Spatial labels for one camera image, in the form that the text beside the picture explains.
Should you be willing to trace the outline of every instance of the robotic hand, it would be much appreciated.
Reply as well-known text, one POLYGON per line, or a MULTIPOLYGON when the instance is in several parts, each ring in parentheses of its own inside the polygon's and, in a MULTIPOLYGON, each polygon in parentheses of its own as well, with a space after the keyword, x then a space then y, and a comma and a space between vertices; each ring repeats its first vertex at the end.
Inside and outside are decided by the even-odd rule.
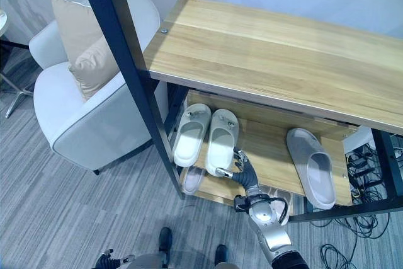
POLYGON ((292 246, 284 227, 280 225, 287 213, 287 203, 282 198, 270 198, 259 188, 258 176, 247 158, 245 152, 234 148, 234 158, 240 173, 217 168, 216 173, 241 184, 246 197, 237 195, 234 199, 236 212, 249 214, 249 224, 258 235, 260 247, 273 269, 309 269, 300 253, 292 246), (270 202, 281 200, 284 211, 277 221, 276 213, 272 211, 270 202))

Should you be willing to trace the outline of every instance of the white slipper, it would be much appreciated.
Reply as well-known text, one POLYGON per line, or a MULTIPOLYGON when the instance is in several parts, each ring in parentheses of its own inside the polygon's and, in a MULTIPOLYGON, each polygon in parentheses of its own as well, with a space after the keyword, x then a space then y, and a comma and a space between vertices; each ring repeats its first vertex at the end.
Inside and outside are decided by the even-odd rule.
POLYGON ((205 172, 204 169, 189 167, 184 176, 183 192, 187 195, 194 195, 200 187, 205 172))
POLYGON ((239 123, 229 110, 216 110, 210 124, 210 137, 206 156, 206 169, 214 176, 217 168, 231 170, 234 147, 237 144, 239 123))
MULTIPOLYGON (((288 218, 290 217, 290 209, 291 209, 291 204, 292 204, 292 194, 289 192, 284 192, 283 190, 276 189, 267 185, 262 185, 259 184, 259 187, 262 192, 265 192, 269 195, 271 198, 283 198, 286 200, 288 204, 288 211, 283 219, 283 222, 281 223, 283 226, 287 224, 288 218)), ((276 213, 276 218, 277 220, 280 219, 281 214, 283 213, 284 210, 284 203, 282 201, 272 201, 270 203, 271 208, 273 211, 276 213)))
POLYGON ((289 130, 287 147, 308 201, 319 209, 332 208, 336 191, 329 154, 306 129, 289 130))
MULTIPOLYGON (((285 214, 285 217, 283 219, 283 222, 281 222, 281 224, 284 226, 285 224, 287 224, 288 219, 290 217, 290 209, 291 209, 291 204, 292 204, 292 194, 289 192, 284 192, 283 190, 277 189, 274 194, 273 197, 275 198, 283 198, 284 200, 286 200, 287 204, 288 204, 288 211, 285 214)), ((276 215, 277 215, 277 220, 280 219, 281 214, 283 213, 284 210, 284 203, 281 201, 273 201, 271 203, 271 206, 274 208, 276 215)))
POLYGON ((189 167, 196 163, 212 112, 206 104, 193 104, 183 113, 174 144, 174 162, 189 167))

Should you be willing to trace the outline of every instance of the wooden shelf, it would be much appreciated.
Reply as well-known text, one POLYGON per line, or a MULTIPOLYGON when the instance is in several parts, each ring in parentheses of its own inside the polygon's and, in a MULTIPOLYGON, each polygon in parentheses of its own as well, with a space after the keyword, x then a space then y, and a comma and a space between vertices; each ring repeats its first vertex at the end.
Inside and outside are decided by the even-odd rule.
MULTIPOLYGON (((304 126, 309 120, 308 117, 301 115, 300 123, 298 124, 298 114, 287 113, 286 111, 277 112, 276 119, 271 121, 272 124, 263 124, 253 120, 264 116, 263 112, 266 110, 267 115, 272 111, 272 108, 259 107, 255 112, 247 110, 249 106, 253 108, 254 105, 242 101, 235 101, 230 98, 212 96, 209 94, 202 94, 195 91, 190 91, 188 94, 188 105, 202 102, 208 105, 212 111, 219 108, 226 108, 233 110, 234 107, 238 108, 236 115, 239 117, 240 132, 237 146, 244 150, 250 158, 261 184, 279 188, 299 195, 304 195, 297 171, 294 167, 292 159, 288 153, 285 144, 285 136, 290 127, 285 126, 285 121, 291 121, 293 127, 304 126)), ((343 132, 350 134, 354 132, 354 128, 348 125, 338 125, 332 121, 310 119, 310 130, 318 136, 318 132, 322 131, 322 136, 318 136, 321 140, 325 150, 331 155, 333 168, 333 180, 336 187, 337 204, 349 205, 351 203, 351 194, 349 189, 348 178, 343 178, 347 175, 346 161, 343 151, 343 143, 340 140, 330 139, 325 136, 334 137, 335 135, 343 137, 343 132)), ((199 168, 205 167, 205 157, 207 154, 206 136, 199 158, 195 166, 199 168)), ((232 200, 237 194, 244 194, 240 186, 234 182, 225 180, 221 181, 220 178, 206 178, 200 188, 200 195, 211 194, 216 199, 217 197, 232 200)))
POLYGON ((178 0, 151 78, 403 134, 403 40, 262 9, 178 0))
MULTIPOLYGON (((203 181, 195 196, 207 200, 234 206, 234 197, 236 195, 245 195, 242 186, 234 181, 225 178, 216 178, 208 173, 205 174, 203 181)), ((293 214, 293 205, 289 206, 290 215, 293 214)))

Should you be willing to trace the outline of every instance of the white armchair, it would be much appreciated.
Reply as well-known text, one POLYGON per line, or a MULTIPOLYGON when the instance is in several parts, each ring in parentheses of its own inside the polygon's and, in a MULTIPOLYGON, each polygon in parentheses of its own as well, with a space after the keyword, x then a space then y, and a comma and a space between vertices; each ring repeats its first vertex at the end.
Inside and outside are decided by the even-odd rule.
MULTIPOLYGON (((159 28, 159 13, 151 0, 127 1, 144 50, 159 28)), ((85 102, 68 70, 56 21, 32 38, 30 51, 43 69, 35 83, 35 113, 54 152, 94 171, 150 140, 120 72, 85 102)), ((159 83, 154 93, 165 120, 166 83, 159 83)))

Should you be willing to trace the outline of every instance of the armchair arm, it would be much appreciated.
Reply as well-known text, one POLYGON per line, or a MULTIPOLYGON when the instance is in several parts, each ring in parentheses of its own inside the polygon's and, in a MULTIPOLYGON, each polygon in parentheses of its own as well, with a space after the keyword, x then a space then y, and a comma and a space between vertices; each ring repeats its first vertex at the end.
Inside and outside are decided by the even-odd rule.
POLYGON ((29 46, 32 57, 42 69, 68 61, 56 20, 36 34, 29 46))
MULTIPOLYGON (((166 83, 154 92, 161 117, 167 107, 166 83)), ((51 148, 90 170, 112 162, 151 138, 121 73, 91 97, 49 138, 51 148)))

